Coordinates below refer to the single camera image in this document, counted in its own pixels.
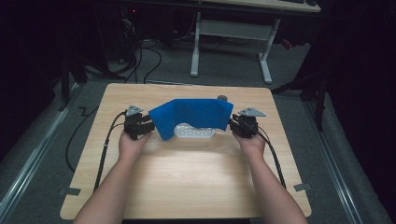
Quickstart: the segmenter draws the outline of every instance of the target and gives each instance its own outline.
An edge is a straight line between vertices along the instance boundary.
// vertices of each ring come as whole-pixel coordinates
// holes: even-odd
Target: forearm
[[[131,182],[132,162],[117,161],[79,211],[75,223],[121,223]]]
[[[251,156],[248,162],[264,223],[306,223],[301,208],[280,184],[262,155]]]

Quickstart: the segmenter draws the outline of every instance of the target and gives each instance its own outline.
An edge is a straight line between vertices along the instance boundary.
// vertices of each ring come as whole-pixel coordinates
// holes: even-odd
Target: person's right hand
[[[239,146],[248,158],[261,157],[264,153],[265,141],[258,134],[251,138],[243,138],[236,133],[233,133],[233,137],[239,142]]]

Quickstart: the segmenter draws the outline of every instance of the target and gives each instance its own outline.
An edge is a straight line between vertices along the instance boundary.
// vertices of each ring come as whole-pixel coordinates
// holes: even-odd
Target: gray carpet
[[[256,49],[256,45],[260,43],[252,43],[252,45],[253,47],[250,48]],[[149,81],[273,89],[293,79],[309,47],[298,47],[292,50],[285,50],[278,45],[273,47],[268,59],[274,79],[271,86],[263,84],[256,54],[241,51],[239,46],[236,48],[234,45],[228,45],[221,46],[218,50],[203,50],[198,77],[189,75],[191,47],[169,49],[159,45],[154,49],[161,53],[163,62],[148,77]],[[143,80],[143,75],[158,62],[157,60],[158,56],[155,53],[149,50],[143,51],[143,61],[137,72],[139,82]],[[106,77],[90,77],[90,81],[83,87],[76,101],[69,106],[68,115],[54,135],[46,157],[11,214],[8,223],[70,223],[59,216],[64,201],[64,196],[60,195],[59,191],[61,188],[67,188],[72,179],[72,172],[68,169],[64,158],[65,148],[71,134],[84,119],[81,116],[82,109],[79,107],[86,107],[86,113],[92,111],[99,105],[105,87],[110,82],[114,80]],[[320,152],[320,142],[316,137],[315,129],[310,124],[310,118],[305,112],[303,103],[290,92],[288,95],[276,95],[275,100],[301,177],[312,187],[307,192],[312,207],[312,215],[308,218],[309,223],[348,223],[347,215]],[[332,110],[331,102],[327,100],[326,103],[328,105],[324,117],[325,134],[333,149],[334,157],[340,163],[353,197],[356,199],[362,221],[364,223],[391,223],[350,150]],[[51,117],[57,113],[55,108],[58,105],[60,105],[59,95],[1,163],[1,197],[6,194],[32,149],[49,127]],[[84,122],[70,145],[69,158],[74,167],[78,163],[93,119],[94,116],[91,116]]]

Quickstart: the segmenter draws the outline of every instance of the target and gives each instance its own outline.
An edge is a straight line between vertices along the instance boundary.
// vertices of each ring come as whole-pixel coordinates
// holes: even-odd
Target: black cable
[[[194,12],[194,16],[192,17],[192,21],[191,21],[191,25],[190,25],[189,31],[187,31],[187,33],[185,35],[183,35],[182,37],[174,39],[175,42],[178,41],[178,40],[184,39],[184,38],[189,38],[190,36],[194,36],[194,35],[190,35],[190,33],[191,33],[191,30],[192,30],[192,27],[194,27],[195,18],[196,17],[197,17],[197,13]]]
[[[268,144],[268,147],[271,149],[271,153],[273,154],[273,157],[274,157],[275,166],[276,166],[277,174],[279,175],[280,183],[283,185],[284,188],[286,188],[285,178],[283,177],[282,169],[280,168],[279,160],[277,159],[276,152],[275,152],[275,150],[274,150],[273,145],[271,144],[271,141],[270,141],[270,139],[269,139],[269,137],[268,137],[268,134],[264,131],[264,129],[262,129],[261,127],[259,127],[260,130],[262,130],[262,131],[264,132],[264,134],[265,134],[265,136],[266,136],[266,137],[265,137],[264,135],[262,135],[262,133],[260,133],[260,132],[258,132],[258,131],[256,131],[256,130],[254,130],[252,127],[250,127],[250,125],[248,125],[246,122],[243,122],[243,123],[244,123],[251,131],[255,132],[255,133],[258,134],[262,139],[264,139],[264,141]]]
[[[217,36],[212,36],[213,38],[212,39],[214,39],[214,40],[216,40],[216,39],[218,39],[219,40],[219,43],[218,43],[218,45],[217,46],[215,46],[214,48],[206,48],[206,47],[204,47],[203,46],[203,44],[204,43],[200,43],[200,48],[202,48],[202,49],[218,49],[218,48],[220,48],[221,46],[222,46],[222,44],[223,44],[223,38],[222,37],[217,37]],[[210,39],[210,37],[209,36],[207,36],[206,38],[202,38],[202,42],[204,42],[204,40],[208,40],[208,39]]]
[[[158,56],[160,56],[160,60],[158,61],[157,65],[155,65],[154,68],[152,68],[149,72],[146,73],[145,77],[143,78],[143,84],[146,84],[146,79],[148,78],[149,74],[150,74],[152,71],[154,71],[158,66],[160,66],[160,63],[161,63],[161,61],[163,60],[163,56],[161,56],[161,54],[160,54],[157,50],[155,50],[155,49],[147,49],[147,50],[151,50],[151,51],[157,53]]]
[[[119,126],[119,124],[116,125],[116,126],[115,126],[114,124],[116,123],[117,119],[118,119],[121,115],[125,115],[125,113],[126,113],[125,111],[119,113],[119,114],[114,118],[113,122],[111,123],[110,129],[108,130],[107,137],[106,137],[106,140],[105,140],[105,144],[104,144],[104,146],[103,146],[102,156],[101,156],[100,164],[99,164],[98,175],[97,175],[97,177],[96,177],[95,186],[93,187],[93,191],[97,190],[97,188],[99,187],[99,182],[100,182],[100,178],[101,178],[101,176],[102,176],[103,166],[104,166],[104,164],[105,164],[106,153],[107,153],[107,147],[108,147],[108,142],[110,141],[111,132],[113,131],[113,129],[114,129],[116,126]]]
[[[124,123],[116,124],[116,125],[114,125],[113,129],[115,129],[116,127],[121,126],[121,125],[123,125],[123,124],[124,124]]]
[[[230,41],[227,39],[224,39],[223,41],[228,44],[239,45],[239,46],[244,46],[246,44],[249,44],[250,42],[253,42],[253,43],[257,42],[257,40],[253,40],[253,39],[249,39],[248,41],[245,41],[244,43],[238,43],[238,42]]]
[[[132,69],[135,66],[135,64],[136,64],[136,57],[134,56],[133,53],[131,53],[131,58],[130,58],[130,61],[128,62],[128,64],[126,66],[122,67],[121,69],[116,70],[116,71],[114,71],[112,73],[115,74],[115,75],[119,75],[121,73],[124,73],[124,72]],[[94,71],[90,70],[87,67],[85,67],[85,71],[87,73],[91,74],[91,75],[94,75],[94,76],[103,76],[104,75],[103,73],[100,73],[100,72],[94,72]]]
[[[73,166],[72,166],[71,163],[70,163],[69,157],[68,157],[70,145],[71,145],[72,140],[73,140],[74,136],[76,135],[78,129],[81,127],[81,125],[84,123],[84,121],[85,121],[87,118],[89,118],[90,115],[92,115],[93,112],[95,112],[98,108],[99,108],[99,106],[97,106],[93,111],[91,111],[91,113],[89,113],[89,114],[79,123],[79,125],[77,126],[77,128],[73,131],[73,134],[70,136],[69,141],[67,142],[66,151],[65,151],[65,153],[64,153],[64,156],[66,157],[67,166],[70,168],[70,170],[71,170],[73,173],[76,171],[76,169],[73,168]]]
[[[134,75],[134,82],[137,84],[137,68],[139,67],[140,63],[142,62],[142,43],[139,46],[139,52],[140,52],[140,57],[139,57],[139,62],[134,66],[134,70],[129,74],[127,78],[125,78],[124,83],[127,83],[129,78]]]
[[[195,43],[194,40],[191,40],[191,38],[194,37],[194,35],[186,37],[184,39],[180,39],[180,40],[174,40],[174,44],[182,46],[182,47],[189,47],[191,45],[193,45]],[[188,44],[180,44],[179,42],[188,42]]]

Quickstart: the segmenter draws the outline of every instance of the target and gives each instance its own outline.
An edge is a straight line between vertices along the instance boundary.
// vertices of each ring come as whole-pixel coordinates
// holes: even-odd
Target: wooden table
[[[92,195],[106,134],[113,119],[129,105],[144,108],[143,114],[177,98],[217,98],[226,95],[233,113],[249,106],[267,114],[258,118],[268,133],[287,184],[288,191],[311,214],[305,192],[296,192],[302,180],[290,151],[271,92],[264,88],[167,86],[110,84],[92,125],[70,188],[81,189],[78,196],[66,195],[61,210],[63,219],[74,219]],[[118,140],[122,126],[111,134],[102,178],[118,157]],[[264,152],[275,174],[273,156]],[[234,218],[259,217],[247,161],[237,141],[226,132],[216,130],[208,139],[174,136],[163,141],[157,131],[147,142],[132,171],[133,180],[125,218]]]

